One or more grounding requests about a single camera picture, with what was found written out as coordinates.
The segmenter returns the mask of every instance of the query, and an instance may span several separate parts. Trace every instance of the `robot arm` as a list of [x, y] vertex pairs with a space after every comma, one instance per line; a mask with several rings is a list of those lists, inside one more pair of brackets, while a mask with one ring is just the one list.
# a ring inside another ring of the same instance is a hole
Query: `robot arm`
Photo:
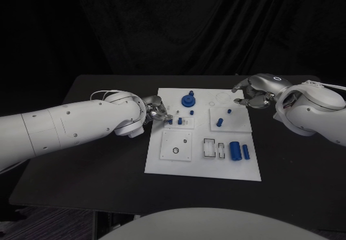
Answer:
[[324, 85], [346, 89], [310, 80], [291, 85], [275, 75], [256, 74], [232, 89], [232, 92], [236, 92], [246, 87], [251, 99], [236, 98], [233, 102], [262, 109], [275, 101], [274, 119], [281, 121], [294, 133], [302, 136], [320, 133], [333, 143], [346, 146], [346, 102]]
[[158, 96], [118, 92], [34, 112], [0, 117], [0, 171], [39, 155], [105, 137], [114, 130], [134, 138], [142, 124], [171, 118]]

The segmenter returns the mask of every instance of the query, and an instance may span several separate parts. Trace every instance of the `blue object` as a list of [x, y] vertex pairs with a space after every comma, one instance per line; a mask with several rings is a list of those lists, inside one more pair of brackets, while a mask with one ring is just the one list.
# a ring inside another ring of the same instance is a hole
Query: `blue object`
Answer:
[[193, 91], [189, 91], [189, 95], [184, 95], [181, 97], [181, 105], [187, 108], [190, 108], [196, 103], [193, 95], [194, 95]]
[[249, 156], [249, 150], [248, 150], [248, 145], [246, 144], [242, 145], [242, 153], [243, 153], [243, 158], [246, 160], [249, 160], [251, 156]]
[[233, 161], [242, 160], [242, 152], [240, 152], [240, 145], [238, 141], [232, 141], [229, 143], [230, 148], [230, 158]]
[[217, 127], [220, 127], [220, 126], [222, 126], [222, 122], [223, 122], [223, 119], [222, 119], [222, 118], [219, 118], [219, 119], [217, 119], [217, 123], [216, 123], [216, 126], [217, 126]]

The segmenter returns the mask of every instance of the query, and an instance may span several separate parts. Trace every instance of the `table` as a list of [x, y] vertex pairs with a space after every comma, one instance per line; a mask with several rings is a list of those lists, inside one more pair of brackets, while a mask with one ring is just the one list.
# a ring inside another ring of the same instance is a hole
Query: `table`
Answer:
[[[230, 89], [246, 76], [80, 75], [63, 104], [99, 90], [138, 96], [158, 88]], [[318, 81], [282, 76], [292, 84]], [[251, 212], [297, 226], [346, 231], [346, 148], [304, 137], [272, 119], [274, 106], [248, 108], [262, 182], [144, 173], [151, 124], [135, 138], [105, 138], [30, 160], [10, 203], [147, 215], [176, 208]]]

